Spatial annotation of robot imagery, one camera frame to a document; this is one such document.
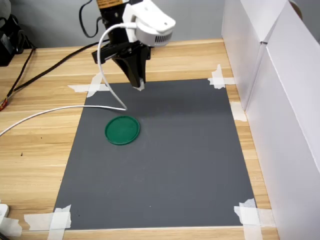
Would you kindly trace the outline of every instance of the green plastic lid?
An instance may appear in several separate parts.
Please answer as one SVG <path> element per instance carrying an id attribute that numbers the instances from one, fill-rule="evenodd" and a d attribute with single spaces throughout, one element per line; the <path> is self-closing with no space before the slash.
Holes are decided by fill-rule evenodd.
<path id="1" fill-rule="evenodd" d="M 126 145 L 133 142 L 139 135 L 140 124 L 131 116 L 118 116 L 108 122 L 105 136 L 114 145 Z"/>

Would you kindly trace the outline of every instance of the gray foam board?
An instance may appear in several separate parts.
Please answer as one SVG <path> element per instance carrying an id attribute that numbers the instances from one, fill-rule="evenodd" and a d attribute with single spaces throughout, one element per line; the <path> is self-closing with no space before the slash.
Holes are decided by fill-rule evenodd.
<path id="1" fill-rule="evenodd" d="M 111 85 L 127 112 L 84 108 L 55 208 L 71 204 L 71 229 L 241 225 L 234 206 L 254 197 L 227 91 L 207 79 Z M 120 107 L 110 92 L 86 105 Z M 120 115 L 138 138 L 112 145 Z"/>

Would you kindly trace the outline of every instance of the white cardboard wall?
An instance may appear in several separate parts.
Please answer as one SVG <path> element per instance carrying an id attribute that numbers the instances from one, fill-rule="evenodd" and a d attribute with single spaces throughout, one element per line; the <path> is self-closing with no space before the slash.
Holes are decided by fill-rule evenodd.
<path id="1" fill-rule="evenodd" d="M 320 46 L 286 3 L 247 107 L 278 233 L 320 239 Z"/>
<path id="2" fill-rule="evenodd" d="M 260 42 L 268 35 L 287 0 L 241 0 Z"/>
<path id="3" fill-rule="evenodd" d="M 225 0 L 222 36 L 242 108 L 246 109 L 254 84 L 255 65 L 263 51 L 240 0 Z"/>
<path id="4" fill-rule="evenodd" d="M 222 37 L 243 109 L 254 85 L 265 44 L 286 0 L 225 0 Z"/>

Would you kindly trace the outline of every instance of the wooden desk surface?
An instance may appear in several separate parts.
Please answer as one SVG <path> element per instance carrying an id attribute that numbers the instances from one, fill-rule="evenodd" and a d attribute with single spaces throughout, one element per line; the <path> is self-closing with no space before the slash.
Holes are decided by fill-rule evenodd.
<path id="1" fill-rule="evenodd" d="M 78 47 L 37 49 L 20 83 L 57 63 Z M 62 106 L 83 105 L 87 93 L 74 92 L 68 85 L 90 84 L 99 72 L 93 62 L 94 48 L 74 56 L 61 66 L 17 92 L 0 112 L 0 131 L 29 115 Z M 16 80 L 29 55 L 16 55 L 9 66 L 0 68 L 0 97 Z M 232 77 L 222 39 L 172 42 L 154 48 L 147 61 L 146 79 L 151 81 L 206 79 L 221 64 L 224 77 Z M 112 61 L 103 65 L 110 83 L 127 82 Z M 235 85 L 226 86 L 230 101 L 239 102 Z M 82 109 L 65 109 L 28 120 L 0 137 L 0 199 L 9 205 L 10 218 L 29 229 L 24 214 L 52 213 L 64 175 Z M 248 122 L 235 121 L 246 167 L 258 208 L 270 209 L 268 194 Z M 275 228 L 263 228 L 263 239 L 279 239 Z M 23 231 L 19 239 L 47 239 L 47 232 Z M 153 228 L 121 230 L 66 230 L 64 239 L 228 239 L 242 240 L 242 227 Z"/>

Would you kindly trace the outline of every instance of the masking tape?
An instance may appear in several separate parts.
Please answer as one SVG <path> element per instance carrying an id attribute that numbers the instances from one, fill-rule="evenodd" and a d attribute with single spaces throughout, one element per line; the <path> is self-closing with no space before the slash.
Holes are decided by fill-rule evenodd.
<path id="1" fill-rule="evenodd" d="M 235 79 L 233 77 L 223 77 L 221 65 L 218 64 L 216 70 L 213 71 L 212 77 L 208 78 L 210 85 L 213 85 L 215 89 L 225 88 L 226 85 L 235 85 Z"/>
<path id="2" fill-rule="evenodd" d="M 234 212 L 243 224 L 245 240 L 262 240 L 261 227 L 276 227 L 271 209 L 256 208 L 254 199 L 248 199 L 239 206 L 234 206 Z"/>
<path id="3" fill-rule="evenodd" d="M 20 237 L 22 227 L 18 219 L 0 217 L 0 232 L 7 237 Z"/>
<path id="4" fill-rule="evenodd" d="M 71 227 L 71 205 L 56 208 L 54 212 L 43 214 L 26 214 L 24 220 L 30 225 L 29 231 L 48 231 L 48 240 L 62 240 L 65 229 Z"/>
<path id="5" fill-rule="evenodd" d="M 245 114 L 245 111 L 242 109 L 241 102 L 231 101 L 230 106 L 231 106 L 232 116 L 234 120 L 239 120 L 242 122 L 247 121 L 247 116 Z"/>
<path id="6" fill-rule="evenodd" d="M 68 85 L 68 87 L 72 88 L 76 93 L 85 93 L 85 92 L 89 92 L 90 84 Z M 98 91 L 100 91 L 100 92 L 109 91 L 109 88 L 105 84 L 98 84 L 98 86 L 95 86 L 94 88 L 98 88 Z"/>
<path id="7" fill-rule="evenodd" d="M 208 80 L 210 82 L 210 85 L 213 85 L 215 89 L 226 87 L 220 64 L 218 64 L 216 70 L 212 72 L 212 78 L 208 78 Z"/>
<path id="8" fill-rule="evenodd" d="M 72 88 L 76 93 L 88 92 L 86 97 L 92 97 L 98 91 L 109 91 L 109 88 L 105 84 L 101 84 L 102 75 L 97 73 L 91 81 L 91 84 L 84 85 L 68 85 L 69 88 Z"/>

